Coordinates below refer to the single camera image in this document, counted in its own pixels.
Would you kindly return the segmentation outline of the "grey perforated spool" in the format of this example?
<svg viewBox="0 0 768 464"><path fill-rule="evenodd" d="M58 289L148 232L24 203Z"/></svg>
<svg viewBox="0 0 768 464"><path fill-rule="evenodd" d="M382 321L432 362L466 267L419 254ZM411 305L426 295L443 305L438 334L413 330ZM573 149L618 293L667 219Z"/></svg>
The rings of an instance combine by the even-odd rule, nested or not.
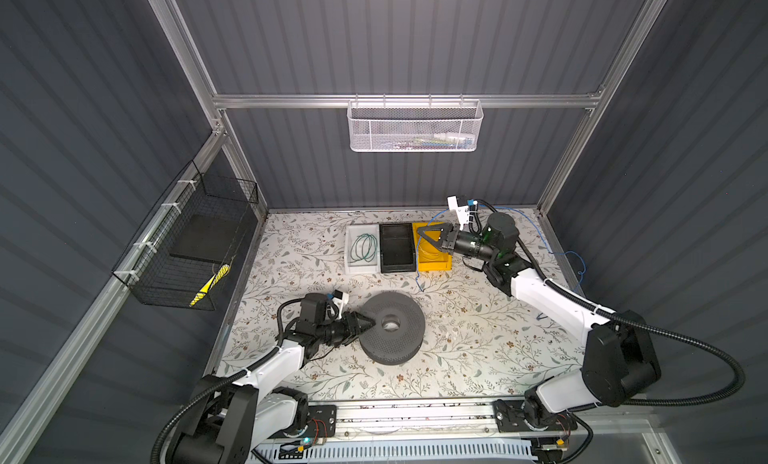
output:
<svg viewBox="0 0 768 464"><path fill-rule="evenodd" d="M361 348L375 363L401 365L420 350L426 320L420 305L410 296L379 293L367 300L359 312L376 319L375 328L359 339Z"/></svg>

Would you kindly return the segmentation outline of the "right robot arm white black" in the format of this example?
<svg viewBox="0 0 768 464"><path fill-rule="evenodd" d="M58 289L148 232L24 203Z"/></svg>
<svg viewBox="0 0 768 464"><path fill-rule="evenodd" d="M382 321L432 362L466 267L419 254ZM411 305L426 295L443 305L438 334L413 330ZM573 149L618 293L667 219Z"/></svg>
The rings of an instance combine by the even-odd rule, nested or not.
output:
<svg viewBox="0 0 768 464"><path fill-rule="evenodd" d="M580 369L547 378L525 393L521 413L531 429L544 430L575 408L618 407L660 379L643 320L586 301L547 278L511 216L492 213L478 233L449 223L417 233L440 252L480 260L494 288L538 309L583 345Z"/></svg>

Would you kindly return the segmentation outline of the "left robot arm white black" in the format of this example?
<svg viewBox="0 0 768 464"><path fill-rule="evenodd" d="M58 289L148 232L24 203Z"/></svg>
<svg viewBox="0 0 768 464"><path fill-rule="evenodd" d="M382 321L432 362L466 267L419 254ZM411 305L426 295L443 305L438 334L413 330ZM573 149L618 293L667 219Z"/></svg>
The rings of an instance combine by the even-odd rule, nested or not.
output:
<svg viewBox="0 0 768 464"><path fill-rule="evenodd" d="M255 362L227 377L208 375L190 401L159 432L151 463L244 463L278 431L302 429L304 393L281 385L322 346L337 349L372 330L376 320L343 305L348 295L309 293L281 303L276 342Z"/></svg>

